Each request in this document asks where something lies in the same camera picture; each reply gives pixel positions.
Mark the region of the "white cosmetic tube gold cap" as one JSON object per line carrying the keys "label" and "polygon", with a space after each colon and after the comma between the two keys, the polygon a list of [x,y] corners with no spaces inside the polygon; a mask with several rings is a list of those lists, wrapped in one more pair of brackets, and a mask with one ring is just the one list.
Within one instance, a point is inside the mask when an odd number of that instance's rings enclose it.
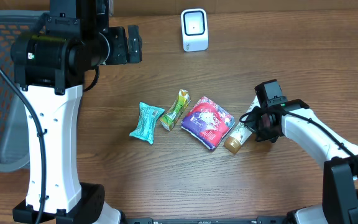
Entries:
{"label": "white cosmetic tube gold cap", "polygon": [[231,153],[237,154],[239,149],[251,135],[252,132],[245,126],[245,124],[239,122],[229,137],[225,140],[224,147]]}

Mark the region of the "red purple tissue pack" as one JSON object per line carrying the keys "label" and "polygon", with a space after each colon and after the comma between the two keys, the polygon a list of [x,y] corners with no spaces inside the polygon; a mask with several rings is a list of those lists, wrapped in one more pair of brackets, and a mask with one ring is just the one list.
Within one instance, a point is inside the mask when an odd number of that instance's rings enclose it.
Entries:
{"label": "red purple tissue pack", "polygon": [[214,151],[234,124],[233,115],[203,96],[183,118],[181,128]]}

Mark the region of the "teal snack packet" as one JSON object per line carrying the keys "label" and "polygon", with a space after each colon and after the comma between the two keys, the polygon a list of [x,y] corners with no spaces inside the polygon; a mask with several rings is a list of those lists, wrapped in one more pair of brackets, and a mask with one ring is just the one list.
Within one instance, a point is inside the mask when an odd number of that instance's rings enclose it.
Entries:
{"label": "teal snack packet", "polygon": [[139,103],[139,120],[137,127],[129,136],[147,141],[150,145],[154,143],[154,132],[157,120],[163,115],[165,110],[146,103]]}

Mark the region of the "green juice carton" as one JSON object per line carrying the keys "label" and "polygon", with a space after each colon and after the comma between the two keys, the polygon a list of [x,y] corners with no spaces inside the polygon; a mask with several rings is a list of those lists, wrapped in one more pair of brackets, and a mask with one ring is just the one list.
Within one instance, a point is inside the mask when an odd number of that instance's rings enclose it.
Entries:
{"label": "green juice carton", "polygon": [[174,104],[160,119],[162,126],[168,131],[171,131],[190,102],[191,98],[189,92],[180,89]]}

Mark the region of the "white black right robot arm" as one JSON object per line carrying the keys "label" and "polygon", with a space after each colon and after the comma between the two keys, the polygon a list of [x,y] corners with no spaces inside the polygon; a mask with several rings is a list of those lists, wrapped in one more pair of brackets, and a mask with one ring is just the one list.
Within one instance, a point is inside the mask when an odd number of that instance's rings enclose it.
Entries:
{"label": "white black right robot arm", "polygon": [[256,106],[247,113],[247,127],[257,141],[280,136],[296,142],[323,170],[321,205],[287,213],[285,223],[358,223],[358,146],[320,121],[301,100]]}

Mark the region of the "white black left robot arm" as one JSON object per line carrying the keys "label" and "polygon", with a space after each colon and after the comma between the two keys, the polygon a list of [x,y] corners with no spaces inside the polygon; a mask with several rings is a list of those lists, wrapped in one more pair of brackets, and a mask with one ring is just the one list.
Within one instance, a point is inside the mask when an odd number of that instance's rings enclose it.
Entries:
{"label": "white black left robot arm", "polygon": [[16,222],[122,223],[104,187],[80,182],[77,121],[85,73],[142,60],[136,25],[111,27],[109,0],[51,1],[50,10],[11,47],[14,81],[25,99],[30,179]]}

